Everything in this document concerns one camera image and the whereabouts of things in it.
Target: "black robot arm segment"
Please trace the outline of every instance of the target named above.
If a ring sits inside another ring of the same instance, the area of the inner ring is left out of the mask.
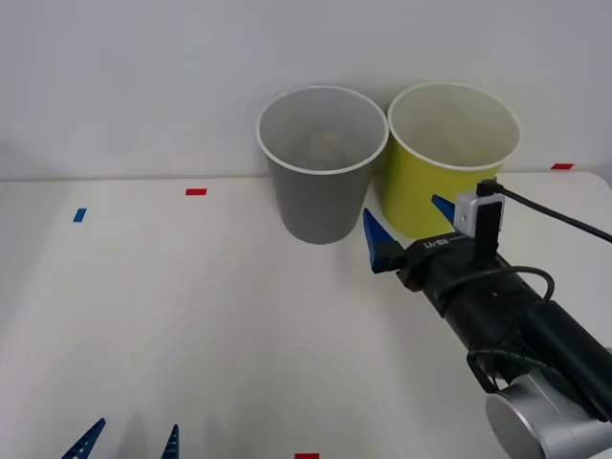
[[[423,292],[463,342],[468,365],[489,394],[490,424],[513,459],[590,457],[612,448],[612,354],[552,300],[549,274],[513,267],[497,253],[500,187],[485,181],[456,206],[434,198],[458,231],[405,250],[366,210],[372,269],[396,271],[407,289]],[[612,241],[599,229],[544,209]],[[534,291],[520,273],[543,277],[546,294]],[[497,379],[508,386],[499,389]]]

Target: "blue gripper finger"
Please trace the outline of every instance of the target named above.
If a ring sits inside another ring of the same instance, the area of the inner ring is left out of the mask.
[[[61,456],[61,459],[86,459],[89,457],[89,453],[92,452],[92,448],[104,426],[106,426],[106,421],[102,418],[92,428],[87,430],[85,435],[80,437],[75,445],[68,449],[66,454]]]

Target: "cup rim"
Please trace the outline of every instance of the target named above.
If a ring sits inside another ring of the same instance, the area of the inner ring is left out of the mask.
[[[395,108],[396,104],[399,102],[399,100],[401,100],[406,94],[412,92],[412,91],[416,91],[422,88],[425,88],[427,86],[457,86],[457,87],[463,87],[463,88],[468,88],[472,91],[475,91],[477,93],[480,93],[484,96],[487,96],[488,98],[492,98],[493,100],[495,100],[497,103],[499,103],[502,107],[504,107],[508,113],[510,113],[511,118],[513,119],[514,123],[516,124],[516,129],[518,130],[518,140],[516,141],[516,145],[514,146],[513,150],[508,153],[506,156],[504,156],[501,160],[498,160],[494,163],[490,163],[490,164],[484,164],[484,165],[476,165],[476,166],[467,166],[467,165],[452,165],[452,164],[444,164],[444,163],[440,163],[438,161],[432,160],[430,158],[428,158],[425,155],[422,155],[421,153],[418,153],[416,150],[414,150],[413,148],[411,148],[410,146],[408,146],[408,144],[406,142],[404,142],[404,140],[402,140],[402,138],[398,135],[398,133],[395,130],[395,127],[393,125],[393,109]],[[391,134],[393,135],[393,139],[395,139],[395,141],[402,146],[403,149],[405,149],[406,151],[408,151],[410,154],[416,156],[417,158],[419,158],[420,160],[425,161],[426,163],[429,164],[433,164],[436,165],[438,167],[442,167],[444,169],[451,169],[451,170],[462,170],[462,171],[477,171],[477,170],[487,170],[487,169],[493,169],[494,167],[498,167],[499,165],[502,165],[503,163],[505,163],[518,149],[518,147],[521,144],[522,141],[522,132],[523,132],[523,127],[522,124],[520,122],[520,119],[518,118],[518,116],[516,115],[516,113],[513,111],[512,108],[510,108],[508,105],[506,105],[506,103],[499,98],[498,96],[485,91],[483,89],[480,88],[476,88],[474,86],[471,86],[470,84],[467,83],[463,83],[460,81],[446,81],[446,80],[436,80],[436,81],[426,81],[424,83],[419,83],[416,84],[414,86],[410,86],[406,89],[404,89],[403,91],[401,91],[400,94],[398,94],[393,101],[391,102],[391,105],[389,105],[389,109],[387,110],[387,117],[388,117],[388,121],[389,121],[389,130],[391,131]]]
[[[261,140],[261,132],[260,132],[260,126],[261,126],[261,121],[264,117],[264,115],[266,114],[266,112],[268,111],[268,109],[270,107],[272,107],[275,103],[277,103],[279,100],[281,100],[282,98],[285,98],[287,96],[290,96],[292,94],[295,93],[299,93],[302,91],[306,91],[306,90],[310,90],[310,89],[334,89],[334,90],[338,90],[338,91],[342,91],[345,93],[348,93],[352,96],[357,96],[358,98],[362,98],[363,100],[365,100],[366,102],[368,102],[372,107],[374,107],[374,109],[379,113],[379,115],[381,116],[381,120],[382,120],[382,125],[384,128],[384,135],[382,136],[382,142],[380,144],[380,146],[378,147],[378,149],[372,153],[370,156],[368,156],[365,160],[350,165],[348,167],[343,167],[341,169],[331,169],[331,170],[313,170],[313,169],[304,169],[302,167],[297,167],[295,165],[289,164],[289,163],[285,163],[284,161],[276,158],[276,156],[274,154],[272,154],[272,152],[266,147],[266,145],[263,143],[263,141]],[[266,106],[261,110],[261,112],[259,113],[259,116],[257,117],[257,125],[255,127],[255,132],[257,135],[257,143],[259,144],[259,147],[264,151],[264,153],[266,154],[266,156],[268,158],[270,158],[272,161],[274,161],[275,163],[289,169],[292,170],[294,172],[299,172],[302,174],[307,174],[307,175],[339,175],[339,174],[343,174],[346,172],[351,172],[352,170],[356,170],[359,169],[369,163],[372,163],[374,160],[376,160],[381,153],[383,152],[384,148],[386,147],[387,142],[389,141],[389,121],[387,120],[386,115],[384,114],[384,111],[382,110],[382,108],[371,98],[364,96],[362,93],[358,93],[357,91],[354,91],[352,89],[348,89],[348,88],[343,88],[341,86],[333,86],[333,85],[325,85],[325,84],[316,84],[316,85],[309,85],[309,86],[300,86],[298,88],[286,91],[284,93],[279,94],[278,96],[272,98],[267,104]]]

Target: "black cable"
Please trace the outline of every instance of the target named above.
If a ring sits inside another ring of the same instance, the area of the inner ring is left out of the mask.
[[[528,208],[532,208],[533,210],[537,210],[538,212],[541,212],[545,215],[548,215],[549,217],[553,217],[556,218],[558,220],[560,220],[563,223],[567,223],[568,225],[571,225],[574,228],[578,228],[579,230],[583,230],[588,232],[589,234],[592,234],[594,236],[597,236],[601,239],[603,239],[604,241],[607,241],[609,243],[612,243],[612,234],[608,234],[605,231],[602,231],[601,229],[597,229],[595,227],[591,227],[590,225],[587,225],[586,223],[582,223],[579,220],[576,220],[572,217],[568,217],[567,215],[563,215],[562,213],[559,213],[555,210],[552,210],[550,208],[546,208],[543,205],[540,205],[538,203],[535,203],[533,201],[530,201],[527,198],[522,197],[519,194],[516,194],[513,191],[510,191],[509,189],[505,188],[504,186],[502,186],[501,184],[495,184],[494,189],[496,192],[503,194],[505,196],[508,196],[511,199],[514,199],[515,201],[517,201],[518,203],[522,204],[523,206],[527,206]]]
[[[547,285],[546,294],[544,294],[544,301],[548,302],[553,297],[553,293],[555,292],[555,280],[553,279],[553,277],[539,268],[532,268],[530,266],[504,266],[502,268],[495,268],[493,270],[485,270],[479,273],[464,275],[463,277],[459,277],[458,279],[449,282],[449,284],[447,284],[444,289],[438,292],[436,296],[438,299],[444,299],[446,296],[452,294],[459,287],[463,287],[464,285],[469,284],[475,280],[480,280],[485,277],[489,277],[490,275],[508,273],[529,273],[539,275],[546,281]],[[440,316],[444,317],[447,305],[448,301],[443,305],[442,309],[440,310]]]
[[[547,363],[544,363],[543,361],[538,361],[522,354],[516,354],[515,352],[503,351],[501,349],[475,349],[469,351],[468,355],[466,356],[468,366],[470,367],[474,377],[480,383],[480,386],[488,394],[492,394],[494,392],[499,391],[499,385],[497,385],[495,376],[493,376],[492,380],[490,380],[489,377],[482,370],[482,367],[477,361],[478,357],[480,356],[501,357],[504,359],[511,359],[513,361],[522,361],[524,363],[528,363],[530,365],[534,365],[547,370],[554,370],[552,366],[548,365]]]
[[[548,363],[544,363],[543,361],[539,361],[537,359],[524,356],[522,354],[516,354],[516,352],[509,352],[501,349],[474,349],[473,351],[468,352],[468,360],[476,359],[479,356],[502,357],[504,359],[510,359],[512,361],[522,361],[523,363],[529,363],[530,365],[538,366],[546,370],[554,369],[551,365],[549,365]]]

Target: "white table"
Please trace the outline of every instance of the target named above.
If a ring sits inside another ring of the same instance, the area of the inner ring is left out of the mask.
[[[594,175],[501,182],[612,231]],[[509,203],[501,252],[612,345],[612,246]],[[370,272],[361,222],[297,241],[267,179],[0,184],[0,457],[59,458],[103,416],[94,459],[161,457],[174,423],[182,459],[503,458],[465,355]]]

